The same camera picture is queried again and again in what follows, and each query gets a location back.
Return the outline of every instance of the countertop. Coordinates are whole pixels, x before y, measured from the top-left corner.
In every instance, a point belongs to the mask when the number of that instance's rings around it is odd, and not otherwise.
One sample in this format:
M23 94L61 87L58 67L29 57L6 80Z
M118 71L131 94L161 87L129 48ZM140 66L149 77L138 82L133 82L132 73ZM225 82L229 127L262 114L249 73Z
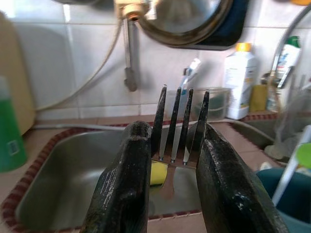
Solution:
M110 125L110 124L123 124L130 123L135 120L144 120L152 122L154 116L131 116L131 117L111 117L103 119L83 119L83 120L61 120L61 121L45 121L39 122L40 124L56 124L56 123L82 123L82 124L99 124L99 125ZM245 163L253 170L258 170L263 162L269 162L272 166L277 166L272 159L266 156L263 151L249 142L246 138L236 132L227 123L213 123L215 129L217 129L223 136L231 143L237 153L245 161ZM22 167L0 174L0 203L8 196L10 191L14 188L15 184L23 176L28 167L36 159L39 152L46 145L48 140L57 133L64 131L64 129L55 130L29 130L24 135L24 144L27 151L28 160L27 163ZM189 227L188 232L193 233L205 233L205 227L203 222L202 214L191 215L187 218L174 218L168 221L150 221L148 223L148 233L156 232L180 232L181 222L187 222ZM11 232L0 219L0 233Z

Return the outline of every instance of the yellow bottle cap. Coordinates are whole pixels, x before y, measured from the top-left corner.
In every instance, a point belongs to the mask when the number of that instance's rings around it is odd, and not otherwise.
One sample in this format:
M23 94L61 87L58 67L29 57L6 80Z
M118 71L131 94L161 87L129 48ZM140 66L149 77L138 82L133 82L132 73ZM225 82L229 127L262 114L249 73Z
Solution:
M249 52L251 50L251 43L238 43L236 45L236 50L238 52Z

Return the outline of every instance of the fork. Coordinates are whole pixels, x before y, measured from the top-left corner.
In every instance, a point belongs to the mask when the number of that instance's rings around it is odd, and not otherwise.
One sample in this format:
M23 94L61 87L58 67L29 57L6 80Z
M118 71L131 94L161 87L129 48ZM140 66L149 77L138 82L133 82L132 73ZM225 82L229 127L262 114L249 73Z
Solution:
M151 150L152 150L152 160L168 164L167 176L164 184L160 189L160 193L164 198L171 199L174 196L173 178L176 167L196 168L200 151L202 148L204 132L206 129L209 92L206 91L204 94L203 103L197 124L193 125L190 128L190 131L188 132L190 110L193 96L193 89L189 90L183 124L181 128L181 134L178 141L177 153L175 156L172 154L172 151L177 123L178 108L181 96L181 87L178 88L173 106L173 113L171 117L171 123L169 126L168 136L166 139L164 154L163 156L161 156L159 151L163 127L166 90L167 87L166 85L164 85L159 98L153 130L151 134ZM188 148L189 151L188 158L186 158L185 156L186 144L190 145L190 148Z

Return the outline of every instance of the white bottle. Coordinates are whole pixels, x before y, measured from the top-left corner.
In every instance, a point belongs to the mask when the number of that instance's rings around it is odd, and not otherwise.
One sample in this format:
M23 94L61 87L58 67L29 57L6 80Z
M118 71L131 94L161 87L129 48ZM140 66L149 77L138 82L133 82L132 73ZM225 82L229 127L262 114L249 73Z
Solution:
M249 43L238 43L236 50L234 54L225 59L224 86L231 89L227 117L239 120L248 114L257 60L250 52L251 44Z

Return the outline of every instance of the yellow sponge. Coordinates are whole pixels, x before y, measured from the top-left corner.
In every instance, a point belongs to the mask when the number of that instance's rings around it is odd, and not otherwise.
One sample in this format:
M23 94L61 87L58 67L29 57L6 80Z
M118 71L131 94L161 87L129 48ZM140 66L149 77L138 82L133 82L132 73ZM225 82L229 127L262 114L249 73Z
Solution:
M167 175L167 164L152 161L150 185L163 184L166 175Z

